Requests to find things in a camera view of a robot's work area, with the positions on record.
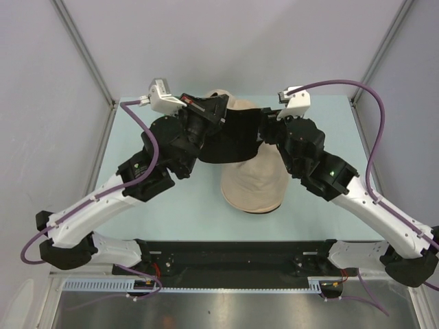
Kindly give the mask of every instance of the shiny floor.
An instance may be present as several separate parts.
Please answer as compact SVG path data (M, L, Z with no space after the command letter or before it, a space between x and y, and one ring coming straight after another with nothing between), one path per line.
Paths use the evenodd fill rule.
M347 283L344 296L368 298L358 282ZM70 310L114 293L64 292L53 329L419 328L405 287L387 281L369 286L390 317L357 301L282 293L159 293L135 303L119 295Z

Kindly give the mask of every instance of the black fabric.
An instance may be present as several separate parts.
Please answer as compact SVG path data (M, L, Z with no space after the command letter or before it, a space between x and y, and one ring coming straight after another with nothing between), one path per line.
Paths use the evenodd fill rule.
M254 158L262 141L257 141L261 109L229 110L220 132L207 136L198 158L207 163L242 162Z

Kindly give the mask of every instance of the wall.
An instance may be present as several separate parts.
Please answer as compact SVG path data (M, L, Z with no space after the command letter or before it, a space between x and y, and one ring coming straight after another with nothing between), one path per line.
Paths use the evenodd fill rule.
M28 278L32 328L49 266L24 265L20 250L37 212L83 195L109 109L49 1L4 0L0 17L0 328L20 328L3 316Z
M65 0L113 96L360 80L403 0ZM354 88L321 88L351 95Z
M386 196L410 216L439 226L439 2L417 1L371 86L386 106L377 170ZM370 143L379 124L369 95L358 104ZM432 283L439 285L439 269ZM433 297L439 310L439 293Z

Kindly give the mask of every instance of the light blue table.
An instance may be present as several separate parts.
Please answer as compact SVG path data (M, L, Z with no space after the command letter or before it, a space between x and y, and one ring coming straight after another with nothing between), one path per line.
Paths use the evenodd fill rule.
M277 95L240 97L280 108ZM363 174L366 156L345 96L313 96L307 117L325 132L325 149ZM149 106L133 110L149 125L159 117ZM118 109L97 185L141 150L141 129ZM291 180L282 206L268 215L235 210L220 190L220 165L197 162L191 178L179 181L148 203L121 213L97 229L119 239L167 241L376 240L381 237L357 217L307 192Z

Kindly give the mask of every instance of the beige cloth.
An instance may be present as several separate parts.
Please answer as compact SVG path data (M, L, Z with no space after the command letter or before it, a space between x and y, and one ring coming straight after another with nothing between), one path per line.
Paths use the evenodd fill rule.
M228 91L212 90L229 96L228 110L247 110L258 105L236 99ZM262 143L253 159L222 165L221 191L233 207L246 212L270 212L279 207L287 190L289 174L275 145Z

